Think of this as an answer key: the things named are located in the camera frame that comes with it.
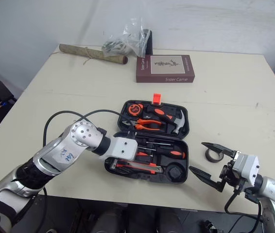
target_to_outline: plastic bag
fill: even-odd
[[[104,56],[128,55],[133,50],[138,57],[145,57],[149,35],[150,30],[143,29],[142,20],[132,18],[130,23],[125,25],[122,35],[111,36],[104,43],[102,46]]]

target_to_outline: orange pliers handle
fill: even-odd
[[[158,120],[143,120],[143,119],[138,119],[136,121],[135,128],[137,130],[160,130],[160,129],[157,129],[157,128],[148,128],[148,127],[143,126],[143,125],[148,125],[148,124],[161,125],[162,123],[160,121],[158,121]]]

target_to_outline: red latch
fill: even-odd
[[[154,93],[153,104],[161,104],[161,94]]]

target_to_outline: open tool case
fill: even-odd
[[[189,133],[186,108],[167,103],[129,100],[121,114],[135,121],[134,134],[138,149],[133,162],[107,158],[105,169],[113,174],[157,183],[183,183],[187,179],[189,150],[182,139]],[[132,126],[120,117],[121,132],[115,137],[127,137]]]

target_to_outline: book cover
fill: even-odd
[[[137,83],[192,83],[189,55],[145,55],[137,58]]]

